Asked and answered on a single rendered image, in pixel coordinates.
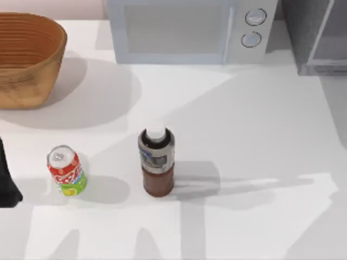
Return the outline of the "red and green can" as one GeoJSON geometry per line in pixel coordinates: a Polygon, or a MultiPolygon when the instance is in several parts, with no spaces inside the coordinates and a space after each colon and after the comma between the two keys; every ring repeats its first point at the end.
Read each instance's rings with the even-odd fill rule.
{"type": "Polygon", "coordinates": [[[86,175],[78,154],[71,147],[59,145],[52,148],[47,154],[47,167],[64,196],[76,196],[86,188],[86,175]]]}

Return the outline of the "brown bottle with white cap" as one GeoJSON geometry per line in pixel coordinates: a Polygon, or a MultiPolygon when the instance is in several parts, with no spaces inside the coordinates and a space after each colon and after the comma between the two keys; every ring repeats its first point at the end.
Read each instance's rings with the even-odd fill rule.
{"type": "Polygon", "coordinates": [[[153,197],[164,197],[174,187],[175,136],[160,122],[139,134],[138,148],[143,187],[153,197]]]}

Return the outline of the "brown wicker basket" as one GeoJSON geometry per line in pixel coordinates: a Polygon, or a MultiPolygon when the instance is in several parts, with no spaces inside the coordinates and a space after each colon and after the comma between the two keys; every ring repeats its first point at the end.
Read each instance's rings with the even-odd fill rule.
{"type": "Polygon", "coordinates": [[[41,15],[0,12],[0,109],[31,109],[49,98],[67,33],[41,15]]]}

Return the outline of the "grey cabinet with dark inside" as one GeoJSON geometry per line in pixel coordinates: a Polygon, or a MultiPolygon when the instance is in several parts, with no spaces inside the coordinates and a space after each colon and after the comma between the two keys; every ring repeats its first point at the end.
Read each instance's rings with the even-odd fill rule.
{"type": "Polygon", "coordinates": [[[281,0],[300,76],[347,76],[347,0],[281,0]]]}

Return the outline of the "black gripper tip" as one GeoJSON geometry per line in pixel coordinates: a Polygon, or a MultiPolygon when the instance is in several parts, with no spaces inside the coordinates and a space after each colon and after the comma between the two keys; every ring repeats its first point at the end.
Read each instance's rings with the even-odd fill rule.
{"type": "Polygon", "coordinates": [[[0,208],[13,208],[23,200],[23,196],[13,181],[0,138],[0,208]]]}

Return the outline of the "round microwave knob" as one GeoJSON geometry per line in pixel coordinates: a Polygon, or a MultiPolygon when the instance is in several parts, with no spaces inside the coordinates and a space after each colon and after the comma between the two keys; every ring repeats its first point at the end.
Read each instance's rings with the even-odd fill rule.
{"type": "Polygon", "coordinates": [[[255,48],[261,43],[262,36],[258,32],[250,32],[241,37],[241,44],[245,48],[255,48]]]}
{"type": "Polygon", "coordinates": [[[264,9],[250,10],[245,15],[245,21],[250,26],[259,26],[263,24],[266,18],[267,13],[264,11],[264,9]]]}

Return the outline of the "pale microwave oven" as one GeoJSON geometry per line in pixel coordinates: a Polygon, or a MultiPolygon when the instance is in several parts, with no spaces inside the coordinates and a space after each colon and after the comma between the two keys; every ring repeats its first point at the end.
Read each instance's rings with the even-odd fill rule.
{"type": "Polygon", "coordinates": [[[230,17],[227,29],[225,62],[223,64],[247,64],[262,61],[276,13],[278,0],[230,0],[230,17]],[[264,9],[267,18],[259,26],[250,26],[245,21],[248,11],[264,9]],[[245,48],[241,44],[244,34],[257,32],[262,36],[261,43],[255,48],[245,48]]]}

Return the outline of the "microwave oven door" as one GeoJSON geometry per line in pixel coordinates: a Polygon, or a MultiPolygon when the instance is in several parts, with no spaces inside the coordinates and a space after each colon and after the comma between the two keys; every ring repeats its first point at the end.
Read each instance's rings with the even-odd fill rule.
{"type": "Polygon", "coordinates": [[[230,0],[107,0],[120,64],[223,64],[230,0]]]}

